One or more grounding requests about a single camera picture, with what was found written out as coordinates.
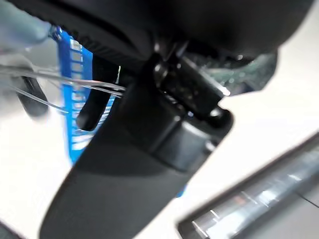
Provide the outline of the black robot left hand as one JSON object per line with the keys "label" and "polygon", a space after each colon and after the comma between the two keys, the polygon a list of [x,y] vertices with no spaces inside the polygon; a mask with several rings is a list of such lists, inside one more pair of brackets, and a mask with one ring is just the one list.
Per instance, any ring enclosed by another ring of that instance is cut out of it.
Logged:
{"label": "black robot left hand", "polygon": [[275,55],[311,0],[15,0],[60,26],[132,82],[55,195],[42,239],[132,239],[218,145],[233,116],[198,66]]}

